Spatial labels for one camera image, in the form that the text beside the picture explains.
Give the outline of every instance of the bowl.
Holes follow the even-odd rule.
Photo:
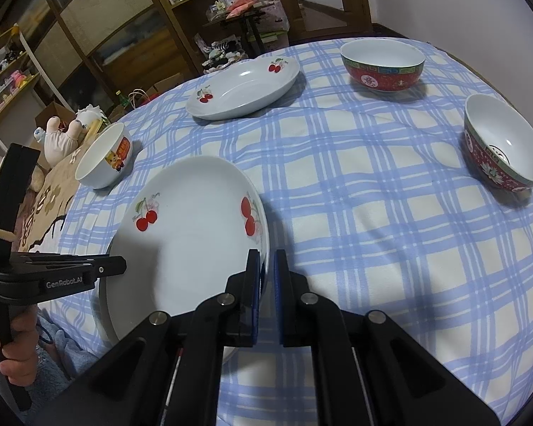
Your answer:
[[[84,186],[101,189],[112,185],[132,159],[132,140],[122,123],[114,123],[87,149],[75,171]]]
[[[415,85],[425,65],[421,51],[386,38],[350,41],[341,47],[341,60],[355,81],[387,92]]]
[[[492,185],[513,192],[533,187],[533,128],[513,107],[485,94],[469,96],[464,139]]]

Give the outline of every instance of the striped cloth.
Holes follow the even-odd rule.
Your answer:
[[[138,153],[132,173],[110,192],[79,188],[58,249],[105,252],[146,181],[175,160],[231,160],[261,194],[271,251],[285,248],[291,269],[342,309],[388,313],[507,422],[533,391],[533,191],[490,189],[462,154],[466,97],[498,94],[416,41],[406,42],[426,55],[419,84],[369,91],[345,71],[344,42],[270,53],[293,56],[303,74],[243,120],[188,115],[205,78],[126,115]],[[224,365],[220,423],[316,423],[310,350],[279,346],[270,290],[257,346]],[[47,309],[102,354],[96,306],[84,293]]]

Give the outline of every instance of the hand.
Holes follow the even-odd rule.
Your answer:
[[[29,386],[36,378],[39,339],[36,323],[37,306],[30,306],[12,320],[11,328],[18,334],[2,348],[2,354],[8,360],[0,362],[0,372],[17,386]]]

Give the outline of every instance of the human hand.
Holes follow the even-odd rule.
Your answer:
[[[11,328],[18,334],[2,348],[7,360],[0,362],[0,372],[17,386],[29,386],[36,378],[36,345],[39,340],[36,323],[37,306],[30,306],[12,320]]]

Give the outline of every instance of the white plate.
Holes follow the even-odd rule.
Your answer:
[[[249,210],[254,223],[242,214]],[[123,338],[156,310],[193,311],[245,270],[252,248],[268,270],[266,220],[253,184],[226,160],[190,157],[163,169],[140,191],[112,240],[110,253],[126,259],[126,272],[99,287],[109,337]],[[232,351],[226,348],[224,360]]]
[[[205,82],[190,96],[186,110],[204,120],[248,115],[282,97],[299,72],[298,62],[285,56],[239,62]]]

